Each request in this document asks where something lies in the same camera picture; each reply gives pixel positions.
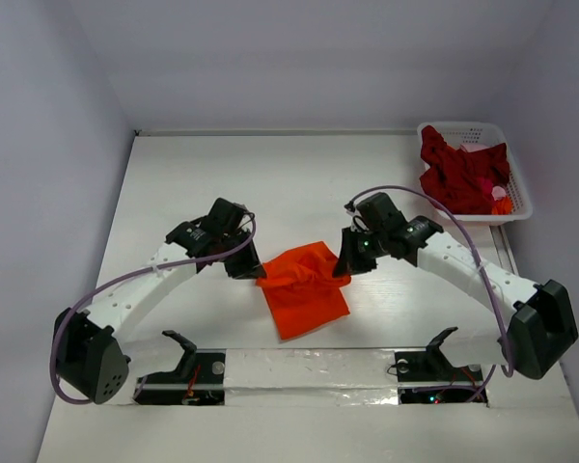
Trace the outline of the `orange t-shirt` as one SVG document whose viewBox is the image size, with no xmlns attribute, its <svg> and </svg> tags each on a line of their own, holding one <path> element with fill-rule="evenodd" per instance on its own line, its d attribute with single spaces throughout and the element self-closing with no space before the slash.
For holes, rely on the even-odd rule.
<svg viewBox="0 0 579 463">
<path fill-rule="evenodd" d="M 349 276 L 335 277 L 338 257 L 322 242 L 285 251 L 263 265 L 256 280 L 279 338 L 293 340 L 349 315 L 342 288 Z"/>
</svg>

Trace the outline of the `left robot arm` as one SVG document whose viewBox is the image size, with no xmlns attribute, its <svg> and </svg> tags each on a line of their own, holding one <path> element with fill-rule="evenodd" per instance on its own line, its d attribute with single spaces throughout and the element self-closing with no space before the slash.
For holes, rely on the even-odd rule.
<svg viewBox="0 0 579 463">
<path fill-rule="evenodd" d="M 103 404 L 124 386 L 130 358 L 121 344 L 173 290 L 216 262 L 234 280 L 265 271 L 254 238 L 255 215 L 218 198 L 208 214 L 179 223 L 141 268 L 117 277 L 59 313 L 49 376 L 56 396 L 73 405 Z"/>
</svg>

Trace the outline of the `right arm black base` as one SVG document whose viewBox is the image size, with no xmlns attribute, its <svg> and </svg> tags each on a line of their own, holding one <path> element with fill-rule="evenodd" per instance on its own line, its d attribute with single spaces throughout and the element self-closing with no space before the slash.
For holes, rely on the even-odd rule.
<svg viewBox="0 0 579 463">
<path fill-rule="evenodd" d="M 448 403 L 487 403 L 486 392 L 474 396 L 483 384 L 480 367 L 452 367 L 439 353 L 399 351 L 387 368 L 397 379 L 400 404 L 438 405 Z"/>
</svg>

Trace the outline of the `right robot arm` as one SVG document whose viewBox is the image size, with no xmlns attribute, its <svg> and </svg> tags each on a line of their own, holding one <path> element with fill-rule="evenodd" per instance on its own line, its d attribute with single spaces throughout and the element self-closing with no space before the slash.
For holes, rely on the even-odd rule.
<svg viewBox="0 0 579 463">
<path fill-rule="evenodd" d="M 493 313 L 494 335 L 462 336 L 453 326 L 432 339 L 425 348 L 432 376 L 476 364 L 539 380 L 577 342 L 569 294 L 557 281 L 539 284 L 482 259 L 472 239 L 458 242 L 423 215 L 406 219 L 384 192 L 361 193 L 345 210 L 352 224 L 342 230 L 334 277 L 369 273 L 378 259 L 390 257 L 448 282 Z"/>
</svg>

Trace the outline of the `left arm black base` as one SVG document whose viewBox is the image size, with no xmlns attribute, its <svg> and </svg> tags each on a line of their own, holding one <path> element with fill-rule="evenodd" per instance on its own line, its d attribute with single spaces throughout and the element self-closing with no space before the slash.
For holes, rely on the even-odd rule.
<svg viewBox="0 0 579 463">
<path fill-rule="evenodd" d="M 134 402 L 139 405 L 217 406 L 225 404 L 226 350 L 198 351 L 186 375 L 159 371 L 140 377 Z"/>
</svg>

